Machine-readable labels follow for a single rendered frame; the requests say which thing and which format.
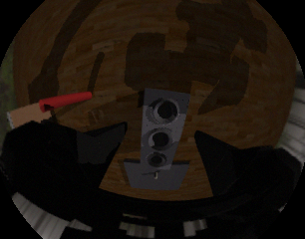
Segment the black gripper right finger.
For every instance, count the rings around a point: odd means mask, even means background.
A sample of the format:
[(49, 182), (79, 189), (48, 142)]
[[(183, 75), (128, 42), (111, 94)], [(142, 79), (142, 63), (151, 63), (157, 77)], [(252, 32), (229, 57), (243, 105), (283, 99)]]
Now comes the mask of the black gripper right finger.
[(273, 150), (271, 144), (241, 150), (200, 130), (195, 131), (193, 139), (203, 160), (213, 196), (227, 194), (231, 184), (236, 183), (256, 158), (263, 158)]

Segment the red peg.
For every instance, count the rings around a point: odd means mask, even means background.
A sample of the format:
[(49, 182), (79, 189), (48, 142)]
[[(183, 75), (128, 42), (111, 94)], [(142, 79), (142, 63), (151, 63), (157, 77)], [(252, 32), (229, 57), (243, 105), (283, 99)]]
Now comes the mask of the red peg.
[(53, 111), (56, 110), (56, 108), (60, 108), (63, 107), (65, 105), (65, 107), (67, 107), (69, 104), (75, 104), (75, 103), (79, 103), (80, 101), (85, 101), (85, 100), (91, 100), (92, 99), (92, 93), (90, 93), (89, 91), (87, 92), (77, 92), (77, 93), (73, 93), (72, 95), (70, 95), (70, 93), (68, 95), (59, 95), (59, 96), (52, 96), (48, 99), (48, 97), (46, 97), (43, 100), (40, 100), (40, 108), (41, 108), (41, 112), (45, 112), (45, 111), (51, 111), (53, 109)]

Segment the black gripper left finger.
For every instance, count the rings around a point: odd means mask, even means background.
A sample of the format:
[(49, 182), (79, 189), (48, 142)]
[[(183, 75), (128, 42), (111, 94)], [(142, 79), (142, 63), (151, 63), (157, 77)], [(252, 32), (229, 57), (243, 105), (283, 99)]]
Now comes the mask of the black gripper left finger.
[(68, 148), (80, 164), (89, 184), (100, 187), (101, 180), (110, 163), (113, 162), (114, 154), (118, 151), (118, 146), (121, 146), (122, 140), (124, 140), (128, 123), (109, 124), (109, 126), (97, 128), (97, 130), (85, 132), (76, 131), (75, 128), (57, 123), (45, 122), (45, 124), (52, 133), (50, 142)]

